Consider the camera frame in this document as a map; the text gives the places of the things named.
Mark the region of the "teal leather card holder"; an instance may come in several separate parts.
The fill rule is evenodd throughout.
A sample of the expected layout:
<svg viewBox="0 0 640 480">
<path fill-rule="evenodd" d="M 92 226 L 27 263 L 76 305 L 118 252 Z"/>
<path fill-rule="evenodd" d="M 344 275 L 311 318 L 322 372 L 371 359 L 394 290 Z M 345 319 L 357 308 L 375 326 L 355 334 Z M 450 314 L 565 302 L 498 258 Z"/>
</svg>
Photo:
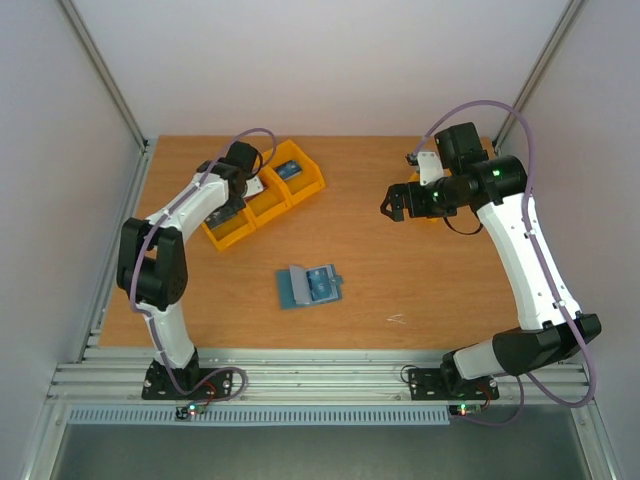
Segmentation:
<svg viewBox="0 0 640 480">
<path fill-rule="evenodd" d="M 334 264 L 312 268 L 290 265 L 278 270 L 275 278 L 282 310 L 320 306 L 343 298 L 343 278 Z"/>
</svg>

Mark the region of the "dark blue VIP card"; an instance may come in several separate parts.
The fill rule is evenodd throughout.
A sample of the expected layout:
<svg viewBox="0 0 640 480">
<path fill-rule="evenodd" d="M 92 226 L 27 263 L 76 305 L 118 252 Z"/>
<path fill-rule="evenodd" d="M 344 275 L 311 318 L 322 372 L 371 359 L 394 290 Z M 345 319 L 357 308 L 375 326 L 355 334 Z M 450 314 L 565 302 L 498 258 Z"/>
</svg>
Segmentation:
<svg viewBox="0 0 640 480">
<path fill-rule="evenodd" d="M 308 269 L 306 277 L 313 303 L 327 303 L 340 299 L 340 280 L 332 265 Z"/>
</svg>

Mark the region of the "grey credit card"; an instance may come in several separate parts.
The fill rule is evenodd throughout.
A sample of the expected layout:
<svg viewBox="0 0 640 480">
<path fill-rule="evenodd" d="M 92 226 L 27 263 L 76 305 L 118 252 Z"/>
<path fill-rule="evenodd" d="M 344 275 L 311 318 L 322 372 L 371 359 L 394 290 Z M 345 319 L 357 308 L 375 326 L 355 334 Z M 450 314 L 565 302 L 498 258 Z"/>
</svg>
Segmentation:
<svg viewBox="0 0 640 480">
<path fill-rule="evenodd" d="M 239 209 L 233 206 L 223 206 L 211 212 L 204 220 L 204 224 L 211 230 L 231 220 L 238 214 Z"/>
</svg>

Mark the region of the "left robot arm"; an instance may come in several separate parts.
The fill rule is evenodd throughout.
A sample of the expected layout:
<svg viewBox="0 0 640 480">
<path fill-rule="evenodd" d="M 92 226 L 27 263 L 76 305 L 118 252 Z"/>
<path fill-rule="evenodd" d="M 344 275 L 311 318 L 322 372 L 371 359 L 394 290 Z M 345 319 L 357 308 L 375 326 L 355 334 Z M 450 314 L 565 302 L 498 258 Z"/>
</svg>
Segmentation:
<svg viewBox="0 0 640 480">
<path fill-rule="evenodd" d="M 121 228 L 116 283 L 130 307 L 144 316 L 156 349 L 143 383 L 145 400 L 215 399 L 227 389 L 207 387 L 229 381 L 222 369 L 202 370 L 184 320 L 181 299 L 188 283 L 186 243 L 197 227 L 231 200 L 241 200 L 247 181 L 263 157 L 248 143 L 235 141 L 216 160 L 198 167 L 191 182 L 165 207 L 145 219 L 129 218 Z"/>
</svg>

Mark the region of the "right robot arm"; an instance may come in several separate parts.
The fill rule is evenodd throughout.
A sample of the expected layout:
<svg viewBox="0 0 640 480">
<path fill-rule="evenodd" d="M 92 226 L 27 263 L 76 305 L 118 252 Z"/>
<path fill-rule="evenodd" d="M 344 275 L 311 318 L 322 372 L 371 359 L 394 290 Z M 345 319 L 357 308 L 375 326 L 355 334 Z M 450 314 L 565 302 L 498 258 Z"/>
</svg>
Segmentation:
<svg viewBox="0 0 640 480">
<path fill-rule="evenodd" d="M 469 208 L 486 230 L 512 288 L 518 327 L 444 355 L 438 380 L 447 398 L 479 380 L 520 376 L 578 353 L 602 331 L 564 284 L 526 196 L 527 174 L 511 155 L 490 158 L 467 122 L 438 132 L 433 151 L 408 155 L 416 181 L 390 186 L 380 206 L 395 222 L 406 217 L 449 220 Z"/>
</svg>

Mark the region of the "blue credit card in bin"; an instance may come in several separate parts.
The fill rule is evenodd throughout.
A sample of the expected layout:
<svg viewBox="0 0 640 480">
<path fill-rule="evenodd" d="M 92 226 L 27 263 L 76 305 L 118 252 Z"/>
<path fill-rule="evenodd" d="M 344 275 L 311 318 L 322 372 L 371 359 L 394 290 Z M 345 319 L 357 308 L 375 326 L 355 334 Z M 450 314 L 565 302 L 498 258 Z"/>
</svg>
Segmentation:
<svg viewBox="0 0 640 480">
<path fill-rule="evenodd" d="M 294 159 L 289 160 L 274 169 L 282 181 L 289 181 L 303 172 L 302 166 Z"/>
</svg>

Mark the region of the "small yellow bin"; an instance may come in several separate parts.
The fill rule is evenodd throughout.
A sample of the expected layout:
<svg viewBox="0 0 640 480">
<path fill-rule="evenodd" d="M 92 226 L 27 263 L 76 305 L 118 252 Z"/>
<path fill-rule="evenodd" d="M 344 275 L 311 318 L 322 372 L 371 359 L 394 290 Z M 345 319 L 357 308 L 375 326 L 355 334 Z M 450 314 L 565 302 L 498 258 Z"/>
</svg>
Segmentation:
<svg viewBox="0 0 640 480">
<path fill-rule="evenodd" d="M 418 173 L 413 173 L 409 181 L 407 210 L 410 218 L 425 218 L 435 221 L 444 216 L 438 191 L 441 178 L 423 182 Z"/>
</svg>

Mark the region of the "yellow three-compartment bin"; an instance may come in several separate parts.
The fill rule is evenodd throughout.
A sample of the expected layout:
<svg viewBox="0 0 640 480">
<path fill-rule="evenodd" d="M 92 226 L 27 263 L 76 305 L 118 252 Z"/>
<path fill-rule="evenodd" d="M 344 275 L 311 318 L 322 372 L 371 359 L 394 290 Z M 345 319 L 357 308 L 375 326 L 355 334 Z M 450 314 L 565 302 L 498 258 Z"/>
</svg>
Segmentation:
<svg viewBox="0 0 640 480">
<path fill-rule="evenodd" d="M 244 199 L 246 207 L 217 228 L 211 230 L 204 221 L 202 223 L 203 230 L 218 251 L 230 248 L 326 187 L 317 163 L 293 140 L 287 139 L 263 155 L 271 159 L 257 175 L 265 190 L 250 199 Z M 302 166 L 303 172 L 289 181 L 282 181 L 274 169 L 292 159 Z"/>
</svg>

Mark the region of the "left aluminium corner post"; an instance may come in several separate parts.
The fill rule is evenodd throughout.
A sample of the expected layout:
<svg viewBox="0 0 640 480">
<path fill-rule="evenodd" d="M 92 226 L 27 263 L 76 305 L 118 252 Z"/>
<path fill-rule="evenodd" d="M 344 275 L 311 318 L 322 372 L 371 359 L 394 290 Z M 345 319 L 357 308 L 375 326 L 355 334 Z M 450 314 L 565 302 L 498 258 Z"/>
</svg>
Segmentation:
<svg viewBox="0 0 640 480">
<path fill-rule="evenodd" d="M 65 16 L 69 26 L 78 40 L 81 48 L 85 52 L 89 63 L 96 72 L 101 84 L 105 88 L 108 96 L 113 102 L 116 110 L 124 121 L 134 142 L 141 151 L 145 151 L 148 140 L 142 132 L 139 123 L 135 119 L 121 89 L 112 75 L 100 49 L 87 27 L 77 5 L 72 0 L 57 0 L 62 14 Z"/>
</svg>

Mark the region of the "aluminium corner post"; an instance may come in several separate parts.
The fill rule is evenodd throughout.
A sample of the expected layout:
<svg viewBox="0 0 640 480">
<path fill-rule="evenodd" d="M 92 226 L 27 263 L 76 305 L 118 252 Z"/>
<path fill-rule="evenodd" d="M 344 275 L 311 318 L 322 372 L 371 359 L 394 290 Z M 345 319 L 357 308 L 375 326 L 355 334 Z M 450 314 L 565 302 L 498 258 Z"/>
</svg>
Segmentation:
<svg viewBox="0 0 640 480">
<path fill-rule="evenodd" d="M 587 5 L 587 0 L 567 1 L 551 33 L 545 41 L 543 48 L 535 60 L 524 84 L 522 85 L 512 108 L 521 115 L 531 102 L 534 93 L 541 84 L 545 74 L 549 70 L 563 43 L 568 38 L 582 11 Z"/>
<path fill-rule="evenodd" d="M 116 110 L 124 121 L 134 142 L 141 151 L 145 151 L 148 140 L 142 132 L 139 123 L 135 119 L 121 89 L 112 75 L 100 49 L 87 27 L 77 5 L 72 0 L 57 0 L 62 14 L 65 16 L 69 26 L 78 40 L 81 48 L 85 52 L 89 63 L 96 72 L 101 84 L 105 88 L 108 96 L 113 102 Z"/>
</svg>

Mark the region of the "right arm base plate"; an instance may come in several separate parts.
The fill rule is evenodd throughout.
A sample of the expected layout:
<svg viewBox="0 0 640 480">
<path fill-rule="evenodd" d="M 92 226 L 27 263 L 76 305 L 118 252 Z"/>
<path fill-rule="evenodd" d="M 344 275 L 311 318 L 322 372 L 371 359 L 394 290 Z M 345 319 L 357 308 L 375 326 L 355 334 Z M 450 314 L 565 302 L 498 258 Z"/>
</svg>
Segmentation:
<svg viewBox="0 0 640 480">
<path fill-rule="evenodd" d="M 474 380 L 449 380 L 439 368 L 413 365 L 406 366 L 400 376 L 414 401 L 493 401 L 500 398 L 497 383 L 488 376 Z"/>
</svg>

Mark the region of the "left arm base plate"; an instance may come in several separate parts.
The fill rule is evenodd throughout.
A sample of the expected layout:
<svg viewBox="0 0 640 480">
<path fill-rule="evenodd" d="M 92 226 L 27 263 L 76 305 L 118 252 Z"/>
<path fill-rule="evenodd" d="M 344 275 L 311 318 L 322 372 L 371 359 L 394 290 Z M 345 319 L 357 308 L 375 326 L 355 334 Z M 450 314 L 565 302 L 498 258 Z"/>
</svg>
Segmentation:
<svg viewBox="0 0 640 480">
<path fill-rule="evenodd" d="M 184 369 L 168 370 L 153 360 L 145 373 L 141 398 L 143 400 L 226 399 L 234 386 L 234 373 L 228 369 L 200 367 L 192 360 Z"/>
</svg>

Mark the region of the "aluminium rail frame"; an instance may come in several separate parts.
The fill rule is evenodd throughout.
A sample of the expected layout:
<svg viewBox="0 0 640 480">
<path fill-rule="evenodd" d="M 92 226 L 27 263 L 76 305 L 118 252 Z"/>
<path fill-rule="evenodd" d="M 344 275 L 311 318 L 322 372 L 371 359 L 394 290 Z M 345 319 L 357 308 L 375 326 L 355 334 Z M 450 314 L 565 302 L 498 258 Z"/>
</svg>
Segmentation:
<svg viewBox="0 0 640 480">
<path fill-rule="evenodd" d="M 438 350 L 202 348 L 204 367 L 235 366 L 249 382 L 241 405 L 406 404 L 406 366 L 436 367 Z M 138 403 L 153 353 L 90 347 L 77 363 L 55 368 L 47 397 L 75 403 Z"/>
</svg>

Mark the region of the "right aluminium corner post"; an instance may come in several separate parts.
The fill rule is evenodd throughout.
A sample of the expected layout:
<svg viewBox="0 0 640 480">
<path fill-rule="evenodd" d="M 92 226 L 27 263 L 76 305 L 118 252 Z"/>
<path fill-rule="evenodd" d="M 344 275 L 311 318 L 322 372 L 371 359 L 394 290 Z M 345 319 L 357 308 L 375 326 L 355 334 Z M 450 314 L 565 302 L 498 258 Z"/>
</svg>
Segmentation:
<svg viewBox="0 0 640 480">
<path fill-rule="evenodd" d="M 522 85 L 512 108 L 521 115 L 531 102 L 534 93 L 541 84 L 545 74 L 549 70 L 563 43 L 568 38 L 582 11 L 587 5 L 587 0 L 567 1 L 551 33 L 545 41 L 543 48 L 535 60 L 524 84 Z"/>
</svg>

